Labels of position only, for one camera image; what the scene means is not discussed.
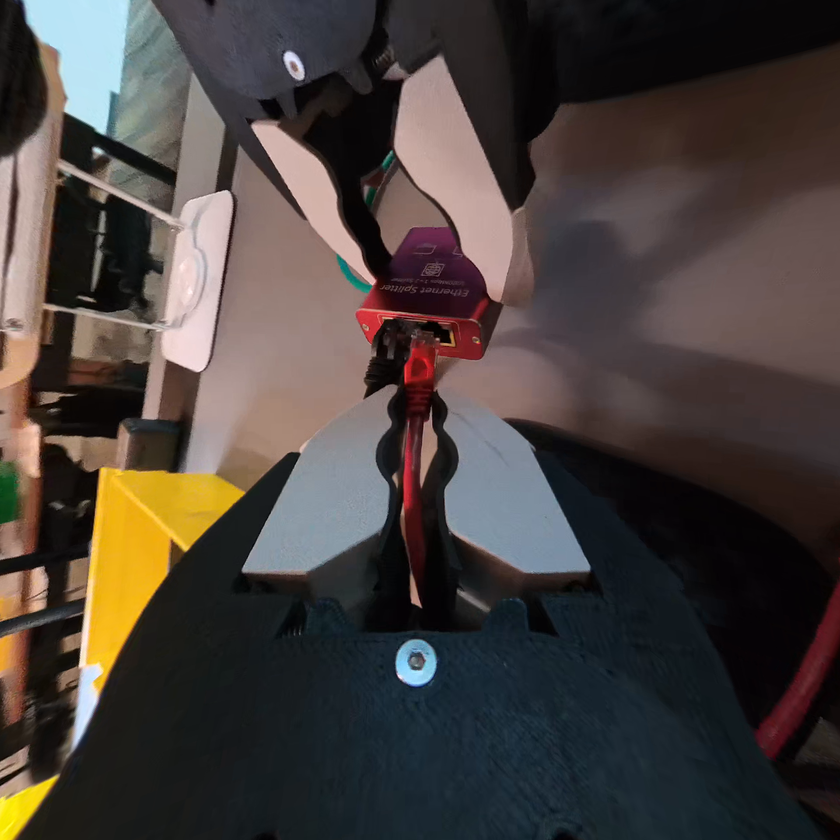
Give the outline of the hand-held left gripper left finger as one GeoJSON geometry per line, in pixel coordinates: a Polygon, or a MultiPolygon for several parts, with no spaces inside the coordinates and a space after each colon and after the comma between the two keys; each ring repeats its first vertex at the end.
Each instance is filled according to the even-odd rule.
{"type": "Polygon", "coordinates": [[[248,554],[248,582],[294,595],[375,593],[403,425],[402,390],[387,385],[307,441],[248,554]]]}

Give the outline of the white document stand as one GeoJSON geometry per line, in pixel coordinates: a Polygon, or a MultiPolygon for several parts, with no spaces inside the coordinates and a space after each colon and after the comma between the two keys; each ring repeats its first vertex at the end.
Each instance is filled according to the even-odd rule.
{"type": "Polygon", "coordinates": [[[144,218],[153,218],[167,227],[170,233],[164,263],[167,284],[163,318],[154,322],[50,302],[44,304],[44,309],[161,333],[161,350],[166,361],[195,373],[203,372],[213,355],[235,220],[232,192],[222,190],[193,198],[183,206],[179,215],[174,216],[68,161],[59,160],[57,171],[94,187],[115,199],[118,205],[131,206],[144,218]]]}

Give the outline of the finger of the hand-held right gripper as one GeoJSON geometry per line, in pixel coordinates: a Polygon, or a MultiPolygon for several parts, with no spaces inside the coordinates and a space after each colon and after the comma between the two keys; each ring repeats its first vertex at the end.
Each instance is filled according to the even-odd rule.
{"type": "Polygon", "coordinates": [[[489,297],[528,306],[534,268],[527,211],[508,206],[444,57],[403,82],[394,146],[409,179],[446,216],[489,297]]]}
{"type": "Polygon", "coordinates": [[[365,283],[375,284],[391,253],[361,181],[351,178],[342,186],[323,156],[278,121],[256,121],[251,128],[313,230],[365,283]]]}

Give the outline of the grey desk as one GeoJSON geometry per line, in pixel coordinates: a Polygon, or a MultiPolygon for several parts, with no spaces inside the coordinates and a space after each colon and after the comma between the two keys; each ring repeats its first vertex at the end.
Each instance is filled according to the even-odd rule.
{"type": "MultiPolygon", "coordinates": [[[[532,145],[535,291],[444,384],[720,492],[838,556],[838,46],[562,108],[532,145]]],[[[236,199],[212,359],[144,417],[252,487],[362,394],[362,295],[196,80],[175,202],[236,199]]]]}

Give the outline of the red ethernet splitter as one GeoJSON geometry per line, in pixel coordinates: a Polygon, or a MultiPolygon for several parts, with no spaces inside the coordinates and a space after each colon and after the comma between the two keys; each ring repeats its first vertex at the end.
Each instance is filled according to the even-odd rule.
{"type": "Polygon", "coordinates": [[[355,313],[373,344],[387,322],[431,332],[442,357],[481,360],[501,314],[479,269],[447,227],[413,227],[355,313]]]}

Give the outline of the dark grey box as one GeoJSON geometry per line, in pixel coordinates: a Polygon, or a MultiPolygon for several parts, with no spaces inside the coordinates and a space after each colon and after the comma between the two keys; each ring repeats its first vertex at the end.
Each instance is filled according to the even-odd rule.
{"type": "Polygon", "coordinates": [[[182,428],[163,419],[126,418],[117,436],[116,467],[136,471],[176,471],[182,428]]]}

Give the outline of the yellow plastic bin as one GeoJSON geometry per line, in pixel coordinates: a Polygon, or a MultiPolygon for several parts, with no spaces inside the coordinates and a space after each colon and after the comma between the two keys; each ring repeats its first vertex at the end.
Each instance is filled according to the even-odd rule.
{"type": "Polygon", "coordinates": [[[277,804],[259,781],[260,666],[282,615],[247,583],[246,556],[272,496],[233,493],[202,524],[171,504],[207,488],[166,488],[171,474],[108,472],[94,524],[90,610],[120,590],[120,621],[138,600],[83,738],[13,838],[256,838],[276,833],[277,804]]]}

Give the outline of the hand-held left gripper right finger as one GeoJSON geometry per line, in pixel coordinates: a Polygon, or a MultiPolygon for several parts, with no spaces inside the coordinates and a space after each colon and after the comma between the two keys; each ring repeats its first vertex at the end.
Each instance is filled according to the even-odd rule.
{"type": "Polygon", "coordinates": [[[530,443],[486,406],[443,388],[428,467],[433,533],[457,595],[530,595],[583,585],[591,566],[530,443]]]}

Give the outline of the black padded wrist rest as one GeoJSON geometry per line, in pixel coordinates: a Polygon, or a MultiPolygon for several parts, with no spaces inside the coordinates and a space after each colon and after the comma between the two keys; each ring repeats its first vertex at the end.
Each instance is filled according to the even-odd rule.
{"type": "Polygon", "coordinates": [[[735,502],[578,444],[538,423],[503,419],[530,443],[591,566],[585,584],[489,595],[460,623],[327,629],[318,606],[270,665],[302,676],[315,654],[361,666],[347,747],[309,781],[372,771],[352,784],[367,804],[395,777],[440,795],[454,826],[458,795],[488,805],[513,836],[563,827],[583,837],[652,837],[699,818],[688,835],[817,837],[784,790],[784,759],[755,731],[798,671],[833,593],[819,560],[735,502]]]}

